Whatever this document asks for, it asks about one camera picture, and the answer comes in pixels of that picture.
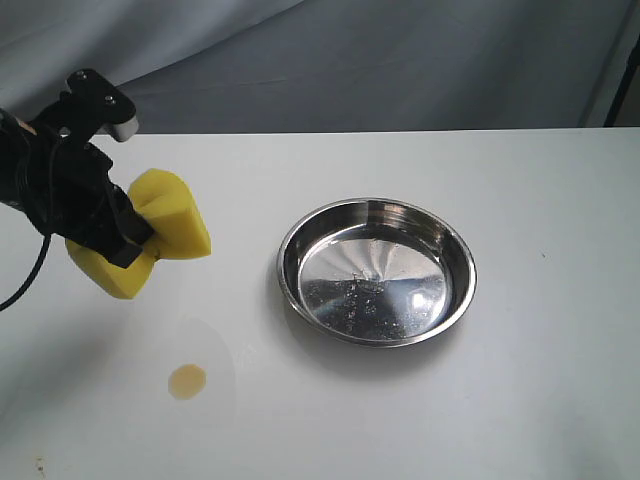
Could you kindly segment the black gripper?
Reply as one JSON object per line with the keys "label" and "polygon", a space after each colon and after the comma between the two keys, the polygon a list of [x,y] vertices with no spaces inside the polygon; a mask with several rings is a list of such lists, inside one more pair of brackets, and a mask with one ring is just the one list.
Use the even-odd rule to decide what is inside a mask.
{"label": "black gripper", "polygon": [[110,264],[128,268],[154,229],[110,180],[113,161],[91,142],[101,129],[128,140],[130,109],[47,107],[28,124],[2,110],[1,202],[42,235],[108,250]]}

